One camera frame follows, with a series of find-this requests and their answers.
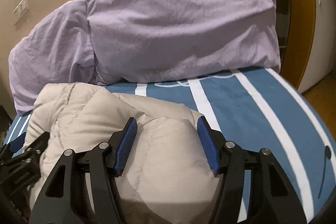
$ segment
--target mattress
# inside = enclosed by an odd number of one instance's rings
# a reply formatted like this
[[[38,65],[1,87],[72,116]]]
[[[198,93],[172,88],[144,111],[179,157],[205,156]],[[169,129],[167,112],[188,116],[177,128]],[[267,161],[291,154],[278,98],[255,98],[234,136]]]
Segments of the mattress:
[[[243,149],[269,148],[292,182],[309,221],[336,185],[332,135],[309,103],[272,69],[223,71],[164,83],[119,82],[106,88],[185,104],[203,113],[213,129]],[[30,113],[16,116],[5,143],[24,138],[29,118]],[[250,178],[246,171],[240,220],[246,218]]]

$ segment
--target white stripe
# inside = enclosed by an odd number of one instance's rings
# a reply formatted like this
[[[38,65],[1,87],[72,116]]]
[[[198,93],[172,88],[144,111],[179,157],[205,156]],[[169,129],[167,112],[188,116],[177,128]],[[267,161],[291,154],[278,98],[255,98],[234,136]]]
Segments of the white stripe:
[[[147,96],[147,84],[138,83],[134,93],[136,95]]]
[[[299,153],[296,150],[296,147],[288,135],[286,129],[283,127],[282,123],[268,105],[263,96],[257,91],[257,89],[251,84],[247,77],[241,73],[239,70],[232,70],[232,73],[235,74],[240,84],[246,89],[246,91],[253,98],[261,112],[264,114],[265,118],[268,120],[270,126],[272,127],[274,133],[276,134],[279,142],[281,143],[289,163],[294,171],[297,184],[299,186],[301,198],[302,198],[302,207],[307,218],[307,222],[314,217],[314,204],[313,197],[311,193],[309,179],[303,166],[302,160],[299,156]]]
[[[212,106],[203,90],[203,87],[199,79],[198,78],[189,79],[188,83],[198,112],[202,113],[205,116],[212,129],[221,131],[216,115],[213,112]],[[246,218],[247,218],[246,206],[244,200],[241,199],[238,222],[241,222]]]
[[[333,150],[333,147],[330,143],[330,140],[324,131],[323,127],[321,126],[320,122],[317,120],[314,113],[311,111],[311,109],[307,106],[306,102],[302,99],[301,95],[298,94],[298,92],[286,81],[284,80],[280,75],[278,75],[274,70],[272,69],[266,69],[287,91],[288,93],[294,98],[294,100],[298,103],[298,105],[302,108],[302,110],[306,113],[308,118],[310,119],[311,123],[315,127],[315,130],[319,134],[324,146],[328,146],[331,150],[331,166],[334,171],[334,177],[336,181],[336,156],[335,152]]]
[[[25,129],[25,126],[26,126],[26,124],[28,123],[28,121],[29,121],[29,119],[30,119],[30,116],[31,116],[31,114],[28,114],[28,115],[27,115],[27,119],[25,120],[25,122],[24,122],[24,124],[23,124],[23,126],[22,126],[22,128],[21,128],[21,130],[20,130],[20,132],[19,132],[18,137],[22,134],[23,130]]]
[[[13,135],[13,133],[14,133],[14,131],[15,131],[15,129],[16,129],[16,127],[17,127],[17,125],[19,124],[19,122],[20,122],[21,118],[22,118],[22,117],[20,116],[20,117],[19,117],[19,119],[17,119],[17,121],[16,121],[16,124],[15,124],[15,126],[14,126],[14,128],[13,128],[12,132],[10,133],[10,136],[9,136],[9,138],[8,138],[8,141],[7,141],[7,143],[9,143],[9,142],[11,141],[12,135]]]

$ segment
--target blue gripper pad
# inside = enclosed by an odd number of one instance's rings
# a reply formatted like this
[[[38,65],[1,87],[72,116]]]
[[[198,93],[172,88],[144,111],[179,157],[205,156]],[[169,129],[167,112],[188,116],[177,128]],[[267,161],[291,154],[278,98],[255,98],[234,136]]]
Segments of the blue gripper pad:
[[[115,165],[113,169],[116,174],[121,174],[121,172],[125,168],[128,156],[133,146],[134,139],[137,135],[137,131],[138,131],[137,120],[133,118],[128,127],[126,128],[124,136],[115,154]]]
[[[207,126],[209,127],[209,125],[206,125],[204,123],[202,117],[204,116],[199,117],[197,120],[197,133],[198,133],[199,139],[201,140],[202,147],[203,147],[205,156],[207,157],[210,169],[212,170],[214,174],[217,174],[220,171],[218,151],[216,149],[215,144],[213,143],[213,140],[207,128]]]

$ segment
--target wooden floor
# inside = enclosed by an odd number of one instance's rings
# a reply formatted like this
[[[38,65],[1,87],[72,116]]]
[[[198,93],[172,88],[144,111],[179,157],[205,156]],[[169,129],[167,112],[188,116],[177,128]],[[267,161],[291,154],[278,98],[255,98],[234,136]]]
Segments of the wooden floor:
[[[326,76],[320,83],[304,94],[336,140],[336,79]]]

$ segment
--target silver screw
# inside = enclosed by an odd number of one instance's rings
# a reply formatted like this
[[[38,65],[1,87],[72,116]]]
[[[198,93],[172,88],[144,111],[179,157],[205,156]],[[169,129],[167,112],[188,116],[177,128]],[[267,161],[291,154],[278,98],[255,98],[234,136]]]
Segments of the silver screw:
[[[234,142],[228,141],[228,142],[225,143],[225,146],[227,148],[234,148],[236,145],[235,145]]]
[[[64,151],[64,156],[70,156],[72,154],[72,150],[71,149],[67,149]]]
[[[271,154],[271,150],[269,150],[268,148],[263,148],[263,149],[261,150],[261,152],[262,152],[264,155],[269,155],[269,154]]]
[[[107,147],[109,147],[109,143],[107,143],[107,142],[102,142],[102,143],[99,144],[100,149],[105,149]]]

